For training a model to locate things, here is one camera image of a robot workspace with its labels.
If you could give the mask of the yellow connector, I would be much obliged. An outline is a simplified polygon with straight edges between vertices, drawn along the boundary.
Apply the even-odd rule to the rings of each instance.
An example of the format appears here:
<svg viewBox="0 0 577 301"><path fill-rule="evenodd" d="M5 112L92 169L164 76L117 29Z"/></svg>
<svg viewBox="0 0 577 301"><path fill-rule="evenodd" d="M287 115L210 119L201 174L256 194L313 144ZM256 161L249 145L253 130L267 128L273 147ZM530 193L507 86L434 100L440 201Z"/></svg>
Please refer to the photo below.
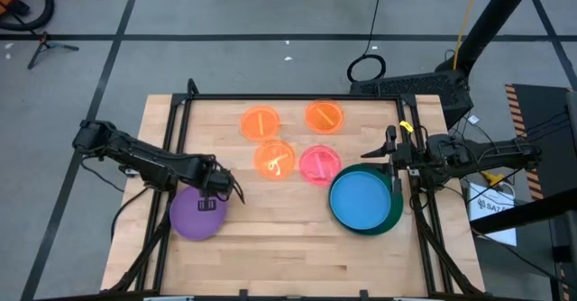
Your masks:
<svg viewBox="0 0 577 301"><path fill-rule="evenodd" d="M488 171L482 171L481 175L490 187L498 186L505 179L503 174L493 174Z"/></svg>

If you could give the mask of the large green plastic plate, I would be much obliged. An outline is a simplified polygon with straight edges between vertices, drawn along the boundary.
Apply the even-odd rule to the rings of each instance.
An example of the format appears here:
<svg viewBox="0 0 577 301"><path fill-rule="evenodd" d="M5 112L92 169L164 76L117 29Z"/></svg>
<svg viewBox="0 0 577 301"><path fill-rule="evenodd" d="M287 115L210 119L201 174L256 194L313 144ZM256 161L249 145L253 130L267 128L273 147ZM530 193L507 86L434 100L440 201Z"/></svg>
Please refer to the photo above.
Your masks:
<svg viewBox="0 0 577 301"><path fill-rule="evenodd" d="M374 175L376 175L377 177L379 177L387 186L389 193L390 193L390 197L391 197L391 208L390 208L390 212L388 217L386 218L386 220L381 223L379 226L377 226L376 228L370 229L370 230L364 230L364 231L355 231L354 229L351 229L345 225L343 225L342 223L340 223L336 217L334 216L330 205L329 205L329 194L330 194L330 189L333 185L333 183L342 175L345 175L349 172L353 172L353 171L366 171L366 172L370 172ZM349 167L346 167L345 169L343 169L341 172L339 172L336 177L334 178L332 184L330 185L329 191L328 191L328 205L329 205L329 209L334 217L334 219L345 229L347 229L348 231L352 232L352 233L356 233L359 235L365 235L365 236L374 236L374 235L379 235L379 234L383 234L386 233L388 231L390 231L400 220L400 217L402 216L403 213L403 205L404 205L404 197L401 194L399 195L393 195L391 193L391 178L390 176L386 176L382 173L380 173L378 170L376 170L374 167L370 167L368 165L364 165L364 164L355 164L355 165L351 165Z"/></svg>

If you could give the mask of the pink translucent plastic plate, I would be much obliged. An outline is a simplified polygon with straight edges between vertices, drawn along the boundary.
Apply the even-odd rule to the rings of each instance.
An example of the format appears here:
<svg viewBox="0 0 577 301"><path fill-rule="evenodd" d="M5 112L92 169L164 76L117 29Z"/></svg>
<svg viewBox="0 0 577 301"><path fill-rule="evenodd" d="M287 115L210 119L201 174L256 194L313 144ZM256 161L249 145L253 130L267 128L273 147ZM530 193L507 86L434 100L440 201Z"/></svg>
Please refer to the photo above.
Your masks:
<svg viewBox="0 0 577 301"><path fill-rule="evenodd" d="M342 169L339 155L325 145L315 145L300 156L298 169L301 177L309 184L328 187Z"/></svg>

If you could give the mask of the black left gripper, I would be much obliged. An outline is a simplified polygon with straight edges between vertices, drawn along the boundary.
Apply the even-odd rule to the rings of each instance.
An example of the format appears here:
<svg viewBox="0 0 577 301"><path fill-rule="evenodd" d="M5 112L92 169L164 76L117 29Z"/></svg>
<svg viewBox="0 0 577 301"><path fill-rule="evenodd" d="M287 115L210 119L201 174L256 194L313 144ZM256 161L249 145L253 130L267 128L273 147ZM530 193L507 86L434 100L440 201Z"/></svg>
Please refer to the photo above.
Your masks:
<svg viewBox="0 0 577 301"><path fill-rule="evenodd" d="M202 196L197 201L197 210L199 212L208 212L216 210L216 201L209 197L215 197L218 200L228 200L233 190L239 199L245 204L244 192L240 184L229 169L224 168L217 160L215 155L202 155L201 179L199 181L199 192Z"/></svg>

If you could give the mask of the white labelled box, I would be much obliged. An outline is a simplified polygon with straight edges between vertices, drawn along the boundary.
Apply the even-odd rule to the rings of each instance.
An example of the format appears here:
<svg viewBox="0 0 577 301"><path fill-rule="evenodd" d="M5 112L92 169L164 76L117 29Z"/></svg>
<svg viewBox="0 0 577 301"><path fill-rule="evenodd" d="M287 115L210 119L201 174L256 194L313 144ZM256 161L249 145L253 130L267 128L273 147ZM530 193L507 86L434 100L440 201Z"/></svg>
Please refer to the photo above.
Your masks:
<svg viewBox="0 0 577 301"><path fill-rule="evenodd" d="M469 185L467 201L469 202L468 217L470 221L497 214L515 206L514 195L494 189L489 189L482 195L474 198L485 189L486 187L474 183ZM485 236L508 246L517 246L517 231L515 229L485 233Z"/></svg>

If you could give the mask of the blue plastic plate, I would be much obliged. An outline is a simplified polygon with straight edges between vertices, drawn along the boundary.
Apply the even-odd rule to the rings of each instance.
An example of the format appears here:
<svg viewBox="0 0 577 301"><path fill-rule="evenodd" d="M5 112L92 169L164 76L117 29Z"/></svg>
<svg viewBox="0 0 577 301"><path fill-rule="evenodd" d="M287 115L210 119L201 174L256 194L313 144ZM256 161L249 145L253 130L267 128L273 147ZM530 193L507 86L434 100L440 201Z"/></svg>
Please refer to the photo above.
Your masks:
<svg viewBox="0 0 577 301"><path fill-rule="evenodd" d="M353 171L333 183L329 205L340 223L355 231L364 231L386 220L391 197L379 177L366 171Z"/></svg>

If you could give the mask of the black tripod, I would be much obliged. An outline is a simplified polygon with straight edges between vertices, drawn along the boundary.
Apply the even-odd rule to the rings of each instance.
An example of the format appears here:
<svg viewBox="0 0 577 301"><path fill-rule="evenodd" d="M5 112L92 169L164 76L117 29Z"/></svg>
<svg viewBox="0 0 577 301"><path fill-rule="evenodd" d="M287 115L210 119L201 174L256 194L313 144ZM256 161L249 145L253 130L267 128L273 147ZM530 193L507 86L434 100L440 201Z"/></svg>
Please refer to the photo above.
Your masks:
<svg viewBox="0 0 577 301"><path fill-rule="evenodd" d="M39 59L40 55L44 52L44 51L48 51L48 50L52 50L52 49L57 49L57 48L61 48L61 49L65 49L65 50L71 50L71 51L79 51L79 47L77 46L73 46L73 45L68 45L68 44L64 44L64 43L59 43L59 42L55 42L52 41L50 39L50 36L47 32L44 32L42 34L42 36L40 37L39 40L39 45L36 49L36 51L34 52L34 54L32 55L32 58L30 60L30 62L27 65L28 69L33 69L33 67L35 66L37 60Z"/></svg>

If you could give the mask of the black aluminium table frame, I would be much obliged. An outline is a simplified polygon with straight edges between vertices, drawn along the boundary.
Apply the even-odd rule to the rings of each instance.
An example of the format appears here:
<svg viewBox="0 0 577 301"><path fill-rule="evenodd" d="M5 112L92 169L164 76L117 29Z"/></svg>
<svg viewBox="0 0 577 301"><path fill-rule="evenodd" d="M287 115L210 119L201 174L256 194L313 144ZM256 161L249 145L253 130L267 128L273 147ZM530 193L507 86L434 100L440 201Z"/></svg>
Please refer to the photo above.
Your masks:
<svg viewBox="0 0 577 301"><path fill-rule="evenodd" d="M327 193L297 171L281 180L254 168L257 143L240 131L243 113L268 105L280 118L279 138L296 153L324 144L344 165L383 143L387 126L398 120L396 104L372 97L342 97L344 124L334 135L312 132L305 123L306 95L197 96L188 113L177 112L185 131L173 133L175 151L215 154L243 188L232 197L221 230L190 242L176 234L150 257L144 279L161 276L164 295L237 296L425 296L426 279L412 210L378 236L360 236L337 224Z"/></svg>

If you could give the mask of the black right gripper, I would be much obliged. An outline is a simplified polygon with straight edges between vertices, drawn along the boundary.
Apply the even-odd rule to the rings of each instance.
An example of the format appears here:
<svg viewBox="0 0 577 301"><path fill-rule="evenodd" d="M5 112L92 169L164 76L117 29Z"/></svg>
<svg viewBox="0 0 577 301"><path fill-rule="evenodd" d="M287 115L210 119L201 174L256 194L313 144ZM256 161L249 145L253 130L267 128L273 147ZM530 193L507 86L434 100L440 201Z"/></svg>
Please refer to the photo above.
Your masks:
<svg viewBox="0 0 577 301"><path fill-rule="evenodd" d="M386 141L378 148L362 154L362 158L380 158L389 156L385 163L375 163L373 167L380 173L390 176L391 193L401 195L402 185L398 172L401 169L416 169L422 160L421 151L411 141L410 134L404 128L400 128L401 143L397 143L397 128L390 125L386 129Z"/></svg>

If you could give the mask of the large hazard-striped floor mat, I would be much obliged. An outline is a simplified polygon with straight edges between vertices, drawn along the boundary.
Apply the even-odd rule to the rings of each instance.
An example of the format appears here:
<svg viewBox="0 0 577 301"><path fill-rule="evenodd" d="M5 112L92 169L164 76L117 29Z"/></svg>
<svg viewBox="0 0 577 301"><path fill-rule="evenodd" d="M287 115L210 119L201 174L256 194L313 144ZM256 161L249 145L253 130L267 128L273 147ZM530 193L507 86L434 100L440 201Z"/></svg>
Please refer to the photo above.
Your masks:
<svg viewBox="0 0 577 301"><path fill-rule="evenodd" d="M529 195L544 199L577 187L577 152L568 114L567 87L506 84L515 133L542 151L535 169L526 172Z"/></svg>

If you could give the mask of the purple plastic plate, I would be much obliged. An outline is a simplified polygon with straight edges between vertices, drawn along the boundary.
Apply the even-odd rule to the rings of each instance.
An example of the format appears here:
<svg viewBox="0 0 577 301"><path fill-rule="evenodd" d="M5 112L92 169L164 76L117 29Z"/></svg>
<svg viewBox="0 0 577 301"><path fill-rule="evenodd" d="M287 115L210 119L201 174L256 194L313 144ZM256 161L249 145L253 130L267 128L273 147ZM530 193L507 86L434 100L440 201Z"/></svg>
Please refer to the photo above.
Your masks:
<svg viewBox="0 0 577 301"><path fill-rule="evenodd" d="M201 200L196 188L186 187L176 194L169 210L172 228L190 241L201 241L215 235L226 218L226 202L211 197L210 201L215 202L215 210L199 211L197 205Z"/></svg>

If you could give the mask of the black diagonal beam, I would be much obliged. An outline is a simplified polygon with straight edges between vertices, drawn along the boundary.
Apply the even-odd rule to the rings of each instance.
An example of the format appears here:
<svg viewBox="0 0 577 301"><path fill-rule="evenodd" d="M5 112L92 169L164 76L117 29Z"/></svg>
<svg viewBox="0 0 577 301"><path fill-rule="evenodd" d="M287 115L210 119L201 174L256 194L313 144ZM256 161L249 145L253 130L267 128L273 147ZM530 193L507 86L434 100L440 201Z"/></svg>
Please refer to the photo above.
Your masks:
<svg viewBox="0 0 577 301"><path fill-rule="evenodd" d="M568 211L577 211L577 188L473 220L470 226L478 233L494 233L548 220Z"/></svg>

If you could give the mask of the black stand pole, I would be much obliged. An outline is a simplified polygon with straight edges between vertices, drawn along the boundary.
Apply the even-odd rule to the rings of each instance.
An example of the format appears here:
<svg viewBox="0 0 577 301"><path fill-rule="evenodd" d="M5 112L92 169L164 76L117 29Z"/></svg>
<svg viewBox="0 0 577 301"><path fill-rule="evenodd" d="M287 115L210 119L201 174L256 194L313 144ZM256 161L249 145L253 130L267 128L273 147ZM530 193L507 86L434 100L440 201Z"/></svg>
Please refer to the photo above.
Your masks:
<svg viewBox="0 0 577 301"><path fill-rule="evenodd" d="M522 0L490 0L481 16L472 26L459 50L439 64L435 72L456 68L469 74L486 46L493 40Z"/></svg>

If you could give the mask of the black perforated base box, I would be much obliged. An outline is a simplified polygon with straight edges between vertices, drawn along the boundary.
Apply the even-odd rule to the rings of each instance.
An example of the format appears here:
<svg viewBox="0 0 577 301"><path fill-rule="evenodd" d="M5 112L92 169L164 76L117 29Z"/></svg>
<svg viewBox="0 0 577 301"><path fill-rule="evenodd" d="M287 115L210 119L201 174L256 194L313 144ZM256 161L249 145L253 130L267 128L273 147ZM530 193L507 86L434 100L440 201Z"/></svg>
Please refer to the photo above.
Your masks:
<svg viewBox="0 0 577 301"><path fill-rule="evenodd" d="M458 70L353 82L350 93L365 96L437 95L448 128L473 108L468 78Z"/></svg>

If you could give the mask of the orange translucent plastic plate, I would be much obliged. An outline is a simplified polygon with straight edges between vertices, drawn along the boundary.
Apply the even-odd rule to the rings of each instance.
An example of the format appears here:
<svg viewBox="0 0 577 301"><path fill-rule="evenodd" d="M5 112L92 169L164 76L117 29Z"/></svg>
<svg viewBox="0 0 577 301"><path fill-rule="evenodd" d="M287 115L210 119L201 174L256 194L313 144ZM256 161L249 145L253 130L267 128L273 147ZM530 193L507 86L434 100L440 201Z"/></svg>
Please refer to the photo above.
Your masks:
<svg viewBox="0 0 577 301"><path fill-rule="evenodd" d="M315 100L305 110L305 122L313 132L333 134L344 124L344 111L333 100Z"/></svg>
<svg viewBox="0 0 577 301"><path fill-rule="evenodd" d="M240 131L250 141L267 141L274 138L280 129L278 112L267 105L248 108L240 120Z"/></svg>
<svg viewBox="0 0 577 301"><path fill-rule="evenodd" d="M285 141L272 140L262 143L254 152L255 170L269 180L287 178L295 168L296 153Z"/></svg>

